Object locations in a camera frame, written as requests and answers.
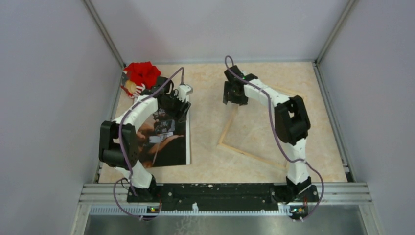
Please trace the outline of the large glossy photo print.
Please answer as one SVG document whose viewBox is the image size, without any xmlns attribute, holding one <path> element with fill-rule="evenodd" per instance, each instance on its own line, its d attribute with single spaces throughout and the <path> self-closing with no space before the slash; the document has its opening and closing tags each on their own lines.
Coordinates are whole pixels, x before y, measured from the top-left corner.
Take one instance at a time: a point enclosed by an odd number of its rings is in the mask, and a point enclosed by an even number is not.
<svg viewBox="0 0 415 235">
<path fill-rule="evenodd" d="M 137 130 L 138 159 L 144 168 L 190 164 L 187 122 L 158 106 Z"/>
</svg>

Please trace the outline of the wooden picture frame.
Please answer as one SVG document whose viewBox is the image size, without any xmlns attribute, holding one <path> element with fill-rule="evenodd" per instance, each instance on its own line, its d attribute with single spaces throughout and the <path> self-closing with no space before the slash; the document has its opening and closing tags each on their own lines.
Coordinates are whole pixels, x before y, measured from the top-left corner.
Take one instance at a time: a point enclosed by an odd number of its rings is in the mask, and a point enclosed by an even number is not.
<svg viewBox="0 0 415 235">
<path fill-rule="evenodd" d="M 279 150 L 269 120 L 268 102 L 250 98 L 247 105 L 228 102 L 229 118 L 217 147 L 249 160 L 287 171 L 288 162 Z"/>
</svg>

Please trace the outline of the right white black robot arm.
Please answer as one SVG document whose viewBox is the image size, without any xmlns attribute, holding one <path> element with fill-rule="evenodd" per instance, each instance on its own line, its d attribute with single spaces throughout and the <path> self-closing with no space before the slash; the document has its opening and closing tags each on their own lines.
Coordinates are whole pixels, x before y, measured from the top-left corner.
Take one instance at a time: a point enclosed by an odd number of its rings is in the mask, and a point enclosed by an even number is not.
<svg viewBox="0 0 415 235">
<path fill-rule="evenodd" d="M 280 202 L 299 202 L 307 195 L 311 177 L 306 166 L 306 138 L 311 127 L 301 96 L 288 96 L 264 84 L 252 73 L 244 75 L 233 65 L 224 72 L 223 103 L 246 105 L 254 99 L 268 107 L 272 132 L 277 145 L 288 161 L 286 187 L 276 192 Z"/>
</svg>

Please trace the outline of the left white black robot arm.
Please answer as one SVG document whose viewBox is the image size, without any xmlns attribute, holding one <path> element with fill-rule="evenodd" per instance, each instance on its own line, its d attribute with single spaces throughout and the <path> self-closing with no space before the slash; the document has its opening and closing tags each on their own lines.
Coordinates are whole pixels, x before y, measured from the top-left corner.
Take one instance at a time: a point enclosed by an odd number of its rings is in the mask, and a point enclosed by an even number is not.
<svg viewBox="0 0 415 235">
<path fill-rule="evenodd" d="M 123 174 L 130 185 L 128 202 L 156 202 L 160 196 L 155 177 L 139 160 L 139 128 L 161 111 L 162 117 L 157 119 L 150 137 L 173 133 L 178 124 L 187 121 L 191 106 L 188 97 L 192 92 L 188 84 L 181 83 L 175 88 L 171 79 L 159 77 L 121 116 L 102 122 L 99 160 Z"/>
</svg>

